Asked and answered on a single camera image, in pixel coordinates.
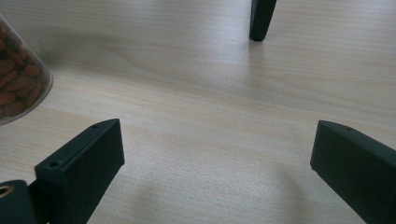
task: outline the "light wood surface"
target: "light wood surface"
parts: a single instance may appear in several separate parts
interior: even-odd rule
[[[2,0],[54,75],[0,127],[0,182],[119,118],[126,164],[90,223],[364,223],[309,161],[318,120],[396,148],[396,2]]]

